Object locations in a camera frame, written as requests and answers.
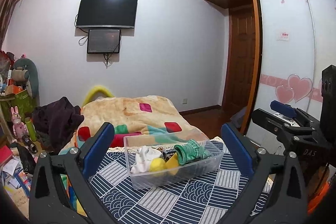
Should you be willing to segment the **green knitted glove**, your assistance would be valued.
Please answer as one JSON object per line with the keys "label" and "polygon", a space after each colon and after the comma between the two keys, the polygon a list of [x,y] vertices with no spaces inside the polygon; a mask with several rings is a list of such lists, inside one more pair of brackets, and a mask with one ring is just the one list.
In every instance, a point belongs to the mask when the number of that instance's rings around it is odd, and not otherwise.
{"label": "green knitted glove", "polygon": [[190,139],[187,143],[174,146],[177,153],[179,165],[186,165],[198,160],[204,160],[211,156],[211,153],[201,146],[196,140]]}

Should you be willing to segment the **yellow felt ball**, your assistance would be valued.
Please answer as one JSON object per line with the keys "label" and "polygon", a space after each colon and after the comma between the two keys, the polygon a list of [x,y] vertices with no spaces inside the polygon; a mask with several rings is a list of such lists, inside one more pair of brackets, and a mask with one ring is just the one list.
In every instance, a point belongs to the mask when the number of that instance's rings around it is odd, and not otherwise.
{"label": "yellow felt ball", "polygon": [[166,170],[166,162],[162,158],[153,159],[150,163],[149,172],[153,172],[154,176],[160,176]]}

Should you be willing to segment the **yellow rectangular sponge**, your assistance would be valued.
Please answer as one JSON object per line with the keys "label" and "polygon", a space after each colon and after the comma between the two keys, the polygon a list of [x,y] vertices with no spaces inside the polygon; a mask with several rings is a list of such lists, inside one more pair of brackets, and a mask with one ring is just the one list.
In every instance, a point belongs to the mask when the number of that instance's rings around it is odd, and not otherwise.
{"label": "yellow rectangular sponge", "polygon": [[178,168],[180,167],[177,153],[165,163],[165,167],[172,176],[177,174]]}

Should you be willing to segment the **dark purple garment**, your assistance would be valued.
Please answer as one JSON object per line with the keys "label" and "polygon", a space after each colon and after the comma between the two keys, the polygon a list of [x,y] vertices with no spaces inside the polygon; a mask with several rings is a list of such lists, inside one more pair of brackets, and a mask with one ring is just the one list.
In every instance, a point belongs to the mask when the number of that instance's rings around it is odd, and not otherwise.
{"label": "dark purple garment", "polygon": [[59,153],[84,121],[81,108],[73,106],[67,97],[45,106],[36,107],[32,120],[38,141]]}

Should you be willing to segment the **blue white patterned tablecloth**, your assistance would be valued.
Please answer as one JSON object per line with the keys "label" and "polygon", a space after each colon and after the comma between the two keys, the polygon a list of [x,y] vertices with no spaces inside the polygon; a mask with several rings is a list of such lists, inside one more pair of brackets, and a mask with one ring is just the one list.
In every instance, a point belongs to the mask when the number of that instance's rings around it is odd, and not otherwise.
{"label": "blue white patterned tablecloth", "polygon": [[135,190],[122,148],[110,148],[89,179],[94,192],[119,223],[217,223],[249,178],[242,175],[220,138],[206,142],[223,153],[218,170],[187,181]]}

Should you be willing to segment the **yellow green plush pillow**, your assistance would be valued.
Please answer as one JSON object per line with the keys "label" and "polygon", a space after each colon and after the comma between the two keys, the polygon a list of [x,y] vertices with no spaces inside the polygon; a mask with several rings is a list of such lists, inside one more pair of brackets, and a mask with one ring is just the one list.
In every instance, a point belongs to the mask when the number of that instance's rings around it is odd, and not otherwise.
{"label": "yellow green plush pillow", "polygon": [[84,101],[82,103],[82,107],[87,105],[88,103],[98,99],[98,98],[113,98],[113,93],[106,87],[102,85],[96,85],[89,90],[89,92],[84,97]]}

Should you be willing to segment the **clear plastic storage box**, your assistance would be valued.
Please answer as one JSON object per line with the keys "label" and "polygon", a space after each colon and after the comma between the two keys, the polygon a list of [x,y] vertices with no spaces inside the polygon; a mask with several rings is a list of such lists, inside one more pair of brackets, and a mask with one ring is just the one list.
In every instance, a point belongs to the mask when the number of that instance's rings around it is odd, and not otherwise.
{"label": "clear plastic storage box", "polygon": [[124,138],[126,170],[134,189],[186,181],[219,169],[222,141],[197,129]]}

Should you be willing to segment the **colourful patchwork fleece blanket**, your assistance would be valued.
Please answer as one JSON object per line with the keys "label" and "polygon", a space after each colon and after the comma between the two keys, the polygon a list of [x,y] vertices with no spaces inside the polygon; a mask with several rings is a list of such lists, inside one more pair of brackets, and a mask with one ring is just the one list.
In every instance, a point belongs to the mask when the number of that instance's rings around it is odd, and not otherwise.
{"label": "colourful patchwork fleece blanket", "polygon": [[171,100],[161,96],[137,98],[101,98],[81,109],[84,121],[79,127],[88,127],[94,135],[101,125],[109,122],[116,134],[164,134],[197,128],[183,118]]}

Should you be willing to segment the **pink rabbit figurine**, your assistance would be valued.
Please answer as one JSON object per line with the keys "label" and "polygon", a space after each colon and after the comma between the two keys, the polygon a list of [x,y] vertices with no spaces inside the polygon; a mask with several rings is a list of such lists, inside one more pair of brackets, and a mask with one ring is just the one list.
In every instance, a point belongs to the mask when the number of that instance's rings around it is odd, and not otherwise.
{"label": "pink rabbit figurine", "polygon": [[13,123],[13,134],[15,139],[18,141],[23,141],[23,137],[28,135],[28,130],[26,125],[22,122],[21,116],[19,115],[18,107],[11,107],[11,121]]}

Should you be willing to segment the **green cardboard box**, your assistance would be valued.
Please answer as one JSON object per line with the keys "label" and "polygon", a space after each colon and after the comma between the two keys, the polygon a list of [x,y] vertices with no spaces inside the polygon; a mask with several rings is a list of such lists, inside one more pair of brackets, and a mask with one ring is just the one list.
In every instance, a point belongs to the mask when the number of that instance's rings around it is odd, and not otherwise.
{"label": "green cardboard box", "polygon": [[31,113],[37,106],[35,98],[31,98],[26,90],[10,96],[1,96],[1,108],[7,122],[11,122],[10,109],[18,107],[21,120],[24,122],[26,117],[30,117]]}

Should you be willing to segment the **red flat box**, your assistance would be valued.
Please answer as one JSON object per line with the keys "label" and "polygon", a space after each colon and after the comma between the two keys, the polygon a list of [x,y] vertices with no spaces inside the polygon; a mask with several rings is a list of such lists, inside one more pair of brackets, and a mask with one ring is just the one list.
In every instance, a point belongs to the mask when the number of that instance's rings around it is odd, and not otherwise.
{"label": "red flat box", "polygon": [[6,164],[13,156],[11,149],[6,145],[0,148],[0,166]]}

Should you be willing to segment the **brown wooden door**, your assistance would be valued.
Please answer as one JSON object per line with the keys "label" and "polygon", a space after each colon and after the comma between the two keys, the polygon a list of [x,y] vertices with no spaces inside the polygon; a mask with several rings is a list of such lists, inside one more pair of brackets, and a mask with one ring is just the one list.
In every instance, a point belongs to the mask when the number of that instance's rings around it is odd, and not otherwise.
{"label": "brown wooden door", "polygon": [[229,9],[229,38],[222,110],[225,120],[247,110],[255,63],[255,15],[252,5]]}

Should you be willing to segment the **white wardrobe with hearts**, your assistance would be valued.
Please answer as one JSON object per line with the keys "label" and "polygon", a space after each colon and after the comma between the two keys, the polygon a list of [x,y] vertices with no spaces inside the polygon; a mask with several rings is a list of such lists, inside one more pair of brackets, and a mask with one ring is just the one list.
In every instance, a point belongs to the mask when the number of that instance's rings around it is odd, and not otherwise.
{"label": "white wardrobe with hearts", "polygon": [[261,70],[256,109],[279,101],[314,118],[322,71],[335,64],[335,0],[259,0]]}

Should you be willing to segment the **grey plush toy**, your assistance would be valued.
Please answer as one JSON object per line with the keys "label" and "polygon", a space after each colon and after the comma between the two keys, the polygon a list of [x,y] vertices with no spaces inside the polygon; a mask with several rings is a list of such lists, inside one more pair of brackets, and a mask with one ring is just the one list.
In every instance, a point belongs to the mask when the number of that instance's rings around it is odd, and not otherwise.
{"label": "grey plush toy", "polygon": [[16,84],[24,84],[31,98],[37,97],[39,92],[38,71],[30,59],[17,59],[14,63],[11,78]]}

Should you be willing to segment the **large black wall television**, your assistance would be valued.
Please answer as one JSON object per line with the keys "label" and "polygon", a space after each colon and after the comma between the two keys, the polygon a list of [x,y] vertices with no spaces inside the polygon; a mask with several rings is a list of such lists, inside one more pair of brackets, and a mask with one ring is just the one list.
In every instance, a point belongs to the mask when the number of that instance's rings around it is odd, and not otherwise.
{"label": "large black wall television", "polygon": [[134,28],[138,0],[81,0],[77,28]]}

